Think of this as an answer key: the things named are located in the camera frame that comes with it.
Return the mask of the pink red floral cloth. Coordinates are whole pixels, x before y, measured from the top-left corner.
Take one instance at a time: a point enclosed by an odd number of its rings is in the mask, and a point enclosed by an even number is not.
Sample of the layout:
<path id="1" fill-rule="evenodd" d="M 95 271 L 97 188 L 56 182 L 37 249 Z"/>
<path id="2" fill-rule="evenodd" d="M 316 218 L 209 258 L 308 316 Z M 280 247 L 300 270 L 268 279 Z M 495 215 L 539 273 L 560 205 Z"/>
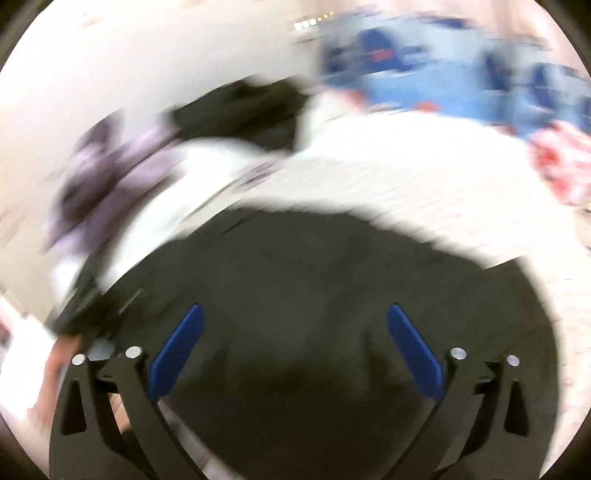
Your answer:
<path id="1" fill-rule="evenodd" d="M 590 202 L 590 136 L 555 120 L 531 137 L 533 165 L 563 204 Z"/>

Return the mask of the blue whale print curtain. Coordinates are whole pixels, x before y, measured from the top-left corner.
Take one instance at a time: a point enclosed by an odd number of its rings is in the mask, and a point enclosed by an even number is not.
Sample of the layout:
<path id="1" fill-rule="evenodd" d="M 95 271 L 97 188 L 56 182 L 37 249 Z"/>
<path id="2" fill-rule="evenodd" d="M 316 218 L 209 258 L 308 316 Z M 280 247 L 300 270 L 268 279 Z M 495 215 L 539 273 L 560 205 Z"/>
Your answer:
<path id="1" fill-rule="evenodd" d="M 553 120 L 590 130 L 590 83 L 535 40 L 496 38 L 463 19 L 369 13 L 324 20 L 325 84 L 370 107 L 430 105 L 453 117 L 510 124 L 527 137 Z"/>

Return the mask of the black garment on bed edge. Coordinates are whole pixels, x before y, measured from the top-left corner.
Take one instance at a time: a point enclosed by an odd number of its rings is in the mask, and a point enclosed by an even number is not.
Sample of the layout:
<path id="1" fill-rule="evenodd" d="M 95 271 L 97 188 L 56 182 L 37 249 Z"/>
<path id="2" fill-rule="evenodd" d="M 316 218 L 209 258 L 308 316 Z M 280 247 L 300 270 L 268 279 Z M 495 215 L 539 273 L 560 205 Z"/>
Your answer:
<path id="1" fill-rule="evenodd" d="M 307 103 L 308 95 L 294 79 L 256 84 L 245 78 L 172 109 L 168 117 L 176 137 L 184 141 L 235 138 L 266 152 L 293 152 L 297 118 Z"/>

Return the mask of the black puffer jacket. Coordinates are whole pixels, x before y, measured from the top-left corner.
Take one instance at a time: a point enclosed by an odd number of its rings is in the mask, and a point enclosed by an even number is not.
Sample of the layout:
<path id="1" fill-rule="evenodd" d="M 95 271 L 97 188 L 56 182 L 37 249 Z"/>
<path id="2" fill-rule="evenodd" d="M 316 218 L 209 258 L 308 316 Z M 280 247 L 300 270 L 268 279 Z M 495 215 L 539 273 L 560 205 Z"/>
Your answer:
<path id="1" fill-rule="evenodd" d="M 346 214 L 240 208 L 129 270 L 104 296 L 118 350 L 157 353 L 189 308 L 198 340 L 167 405 L 249 479 L 377 479 L 430 411 L 387 328 L 399 305 L 438 355 L 520 359 L 492 475 L 537 477 L 558 403 L 551 323 L 518 264 L 485 269 Z"/>

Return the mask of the purple garment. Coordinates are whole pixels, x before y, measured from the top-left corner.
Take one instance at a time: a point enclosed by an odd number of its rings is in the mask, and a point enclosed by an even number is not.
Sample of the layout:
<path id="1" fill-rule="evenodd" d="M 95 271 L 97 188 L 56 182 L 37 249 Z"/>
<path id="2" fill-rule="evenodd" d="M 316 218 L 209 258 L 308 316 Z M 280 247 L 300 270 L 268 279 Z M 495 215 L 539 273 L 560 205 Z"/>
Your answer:
<path id="1" fill-rule="evenodd" d="M 70 157 L 68 172 L 50 216 L 46 248 L 93 254 L 175 164 L 178 128 L 162 123 L 117 147 L 120 116 L 91 127 Z"/>

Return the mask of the white cherry print bedsheet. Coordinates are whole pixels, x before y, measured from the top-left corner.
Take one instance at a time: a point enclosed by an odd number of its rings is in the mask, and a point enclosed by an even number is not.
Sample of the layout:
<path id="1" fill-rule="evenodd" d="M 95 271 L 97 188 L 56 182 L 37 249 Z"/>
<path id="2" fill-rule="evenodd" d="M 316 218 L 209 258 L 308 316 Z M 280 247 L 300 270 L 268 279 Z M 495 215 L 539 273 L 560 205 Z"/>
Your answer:
<path id="1" fill-rule="evenodd" d="M 537 283 L 589 282 L 572 214 L 523 143 L 424 113 L 318 117 L 311 110 L 295 153 L 236 137 L 150 139 L 115 190 L 106 252 L 59 243 L 55 289 L 83 270 L 107 289 L 129 271 L 214 286 L 348 275 L 427 284 L 503 264 Z"/>

